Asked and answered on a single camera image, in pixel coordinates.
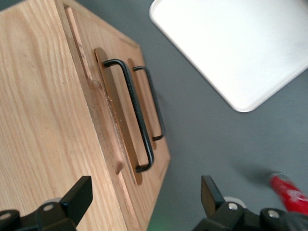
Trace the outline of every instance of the white tray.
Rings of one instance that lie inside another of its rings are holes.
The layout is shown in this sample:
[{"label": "white tray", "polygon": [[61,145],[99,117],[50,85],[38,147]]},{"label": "white tray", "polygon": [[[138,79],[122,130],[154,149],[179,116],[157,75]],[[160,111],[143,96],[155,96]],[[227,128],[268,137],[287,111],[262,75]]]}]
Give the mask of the white tray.
[{"label": "white tray", "polygon": [[240,112],[308,67],[306,0],[155,0],[150,17]]}]

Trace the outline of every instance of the red can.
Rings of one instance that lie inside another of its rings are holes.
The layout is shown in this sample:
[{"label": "red can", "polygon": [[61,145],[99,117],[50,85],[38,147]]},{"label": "red can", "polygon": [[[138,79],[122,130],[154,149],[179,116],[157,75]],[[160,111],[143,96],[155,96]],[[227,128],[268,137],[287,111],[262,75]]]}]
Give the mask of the red can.
[{"label": "red can", "polygon": [[275,173],[271,175],[270,184],[289,212],[308,215],[308,198],[285,174]]}]

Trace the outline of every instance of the drawer pull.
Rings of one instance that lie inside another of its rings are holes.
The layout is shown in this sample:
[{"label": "drawer pull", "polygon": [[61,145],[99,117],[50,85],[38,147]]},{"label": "drawer pull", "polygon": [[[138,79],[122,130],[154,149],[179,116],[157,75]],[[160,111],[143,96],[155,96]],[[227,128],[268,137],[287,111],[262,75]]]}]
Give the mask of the drawer pull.
[{"label": "drawer pull", "polygon": [[158,141],[165,136],[165,126],[164,126],[162,114],[160,113],[160,109],[159,109],[159,105],[158,105],[158,101],[157,101],[157,96],[156,96],[156,92],[155,92],[155,89],[154,89],[154,85],[153,85],[153,81],[152,81],[152,77],[150,75],[149,69],[145,66],[136,66],[136,67],[133,68],[133,71],[139,71],[139,70],[144,70],[145,74],[148,78],[150,90],[151,90],[151,93],[152,93],[152,98],[153,98],[153,101],[154,101],[154,106],[155,106],[155,109],[156,109],[156,112],[157,112],[157,117],[158,117],[160,129],[162,131],[162,134],[160,136],[154,136],[152,139],[153,139],[153,141]]},{"label": "drawer pull", "polygon": [[136,167],[136,172],[144,172],[148,169],[150,169],[150,167],[153,165],[154,163],[154,153],[153,153],[153,149],[151,146],[151,141],[145,126],[145,122],[143,119],[143,115],[142,115],[142,111],[141,111],[141,107],[139,104],[139,100],[137,98],[137,93],[135,90],[135,86],[129,71],[128,66],[126,65],[125,62],[123,62],[122,60],[119,59],[111,59],[111,60],[107,60],[105,62],[103,62],[103,65],[105,67],[111,67],[113,65],[119,65],[123,71],[124,74],[124,78],[128,87],[128,92],[129,92],[129,96],[130,99],[132,101],[133,104],[133,108],[134,108],[134,112],[137,118],[137,122],[138,122],[138,126],[140,129],[140,133],[142,136],[142,140],[144,143],[144,147],[148,156],[148,161],[149,163],[147,165],[142,165],[142,166],[137,166]]}]

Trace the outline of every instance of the silver bolt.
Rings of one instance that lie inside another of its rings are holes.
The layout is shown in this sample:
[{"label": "silver bolt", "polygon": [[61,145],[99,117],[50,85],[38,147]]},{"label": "silver bolt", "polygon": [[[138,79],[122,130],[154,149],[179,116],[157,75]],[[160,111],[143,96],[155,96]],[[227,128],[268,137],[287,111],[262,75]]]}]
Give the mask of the silver bolt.
[{"label": "silver bolt", "polygon": [[229,209],[231,210],[238,210],[238,206],[235,203],[229,203],[228,204]]},{"label": "silver bolt", "polygon": [[274,210],[269,210],[268,213],[271,218],[279,218],[279,214]]},{"label": "silver bolt", "polygon": [[53,205],[47,205],[43,208],[43,210],[46,212],[46,211],[49,211],[53,208]]},{"label": "silver bolt", "polygon": [[8,213],[5,213],[5,214],[2,214],[1,216],[0,216],[0,220],[5,220],[5,219],[7,219],[7,218],[9,218],[11,216],[11,214],[8,212]]}]

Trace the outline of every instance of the wooden cabinet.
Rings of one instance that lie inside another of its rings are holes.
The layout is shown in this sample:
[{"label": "wooden cabinet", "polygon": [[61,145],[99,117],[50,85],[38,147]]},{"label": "wooden cabinet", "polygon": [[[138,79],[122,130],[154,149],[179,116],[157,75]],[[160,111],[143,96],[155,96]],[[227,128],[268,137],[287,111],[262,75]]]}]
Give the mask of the wooden cabinet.
[{"label": "wooden cabinet", "polygon": [[[139,45],[70,0],[27,0],[0,12],[0,210],[22,216],[91,175],[78,230],[144,231],[169,163]],[[119,66],[126,63],[153,149]]]}]

